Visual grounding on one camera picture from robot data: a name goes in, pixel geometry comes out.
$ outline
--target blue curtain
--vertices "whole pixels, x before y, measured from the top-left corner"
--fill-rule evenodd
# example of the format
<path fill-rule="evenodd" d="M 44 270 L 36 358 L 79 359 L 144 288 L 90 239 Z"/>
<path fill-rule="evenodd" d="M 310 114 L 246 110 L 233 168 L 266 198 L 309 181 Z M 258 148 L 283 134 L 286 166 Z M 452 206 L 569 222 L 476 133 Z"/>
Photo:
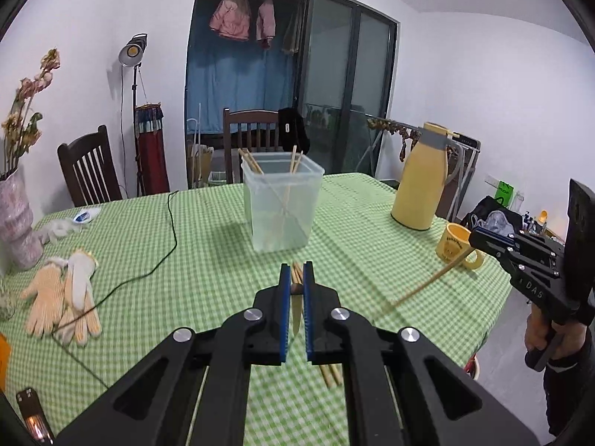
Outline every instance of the blue curtain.
<path fill-rule="evenodd" d="M 197 0 L 192 15 L 187 61 L 186 118 L 198 119 L 201 103 L 202 133 L 221 133 L 222 113 L 248 109 L 289 107 L 293 96 L 294 56 L 282 52 L 283 37 L 297 4 L 275 1 L 276 36 L 271 48 L 256 42 L 256 17 L 263 0 L 249 0 L 252 10 L 250 40 L 221 38 L 209 21 L 221 0 Z M 186 131 L 194 133 L 194 121 Z"/>

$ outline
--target black cloth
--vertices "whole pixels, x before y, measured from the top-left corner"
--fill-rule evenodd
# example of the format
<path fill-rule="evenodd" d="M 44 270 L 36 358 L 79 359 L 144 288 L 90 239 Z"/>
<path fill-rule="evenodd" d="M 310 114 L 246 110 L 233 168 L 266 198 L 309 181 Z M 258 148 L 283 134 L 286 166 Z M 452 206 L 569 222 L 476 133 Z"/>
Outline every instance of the black cloth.
<path fill-rule="evenodd" d="M 506 216 L 508 222 L 512 225 L 515 229 L 515 233 L 519 233 L 522 230 L 522 216 L 514 211 L 510 211 L 509 209 L 505 208 L 501 205 L 498 201 L 496 201 L 491 196 L 486 196 L 483 198 L 475 209 L 471 213 L 467 213 L 465 217 L 461 220 L 460 224 L 465 226 L 469 230 L 473 230 L 475 223 L 477 220 L 473 219 L 473 216 L 476 216 L 477 219 L 487 220 L 488 215 L 492 211 L 500 210 Z"/>
<path fill-rule="evenodd" d="M 595 348 L 587 329 L 582 349 L 572 356 L 550 360 L 543 374 L 550 434 L 558 436 L 564 430 L 594 378 Z"/>
<path fill-rule="evenodd" d="M 308 153 L 310 139 L 306 135 L 302 116 L 294 108 L 279 109 L 279 131 L 279 140 L 284 151 L 293 151 L 293 146 L 297 145 L 298 153 Z"/>

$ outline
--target yellow mug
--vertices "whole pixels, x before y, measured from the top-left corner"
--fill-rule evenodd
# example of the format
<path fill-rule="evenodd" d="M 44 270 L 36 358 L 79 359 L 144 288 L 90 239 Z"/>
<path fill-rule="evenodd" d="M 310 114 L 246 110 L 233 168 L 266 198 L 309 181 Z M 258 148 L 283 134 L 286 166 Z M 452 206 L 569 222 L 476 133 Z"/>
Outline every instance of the yellow mug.
<path fill-rule="evenodd" d="M 436 247 L 436 254 L 445 262 L 449 263 L 460 253 L 464 253 L 471 248 L 469 244 L 469 235 L 471 231 L 456 223 L 448 223 L 442 233 L 442 238 Z M 483 251 L 475 250 L 463 261 L 463 266 L 469 270 L 476 270 L 483 265 L 486 254 Z"/>

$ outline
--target yellow thermos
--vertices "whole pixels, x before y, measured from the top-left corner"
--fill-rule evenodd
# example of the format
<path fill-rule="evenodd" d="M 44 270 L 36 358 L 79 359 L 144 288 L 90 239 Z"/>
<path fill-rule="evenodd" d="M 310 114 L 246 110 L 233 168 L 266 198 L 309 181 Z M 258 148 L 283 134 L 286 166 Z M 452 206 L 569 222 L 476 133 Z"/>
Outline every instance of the yellow thermos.
<path fill-rule="evenodd" d="M 453 133 L 438 124 L 426 122 L 420 138 L 403 168 L 403 176 L 391 215 L 399 223 L 418 230 L 429 229 L 444 186 L 456 176 L 463 164 L 461 147 L 447 135 Z M 456 168 L 448 176 L 446 145 L 459 148 Z"/>

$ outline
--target tablecloth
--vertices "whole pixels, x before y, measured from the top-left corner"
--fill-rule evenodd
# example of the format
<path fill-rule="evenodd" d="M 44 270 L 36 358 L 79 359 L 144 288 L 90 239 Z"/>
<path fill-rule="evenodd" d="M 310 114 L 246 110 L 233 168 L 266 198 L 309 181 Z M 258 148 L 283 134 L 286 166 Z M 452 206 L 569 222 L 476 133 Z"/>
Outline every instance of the tablecloth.
<path fill-rule="evenodd" d="M 479 270 L 453 270 L 379 317 L 388 301 L 443 266 L 434 248 L 445 221 L 435 218 L 425 232 L 401 226 L 390 215 L 394 190 L 371 177 L 324 177 L 308 245 L 266 254 L 252 250 L 241 186 L 171 197 L 177 249 L 154 274 L 120 288 L 101 306 L 100 338 L 86 348 L 70 345 L 105 383 L 113 384 L 177 327 L 211 329 L 251 306 L 256 291 L 277 283 L 283 262 L 312 260 L 316 281 L 335 288 L 342 306 L 389 330 L 415 326 L 460 365 L 483 344 L 504 306 L 508 276 L 487 257 Z M 174 245 L 167 200 L 161 194 L 104 204 L 82 233 L 46 245 L 34 270 L 7 276 L 7 287 L 18 294 L 46 257 L 84 248 L 99 262 L 92 283 L 100 300 L 125 279 L 151 270 Z M 73 215 L 61 211 L 41 224 Z M 16 315 L 0 323 L 13 347 L 6 395 L 18 410 L 15 393 L 34 387 L 56 433 L 104 389 L 52 339 L 25 334 L 29 308 L 20 303 Z M 326 389 L 318 367 L 306 362 L 303 326 L 296 337 L 290 332 L 285 365 L 252 368 L 245 444 L 348 444 L 343 388 Z"/>

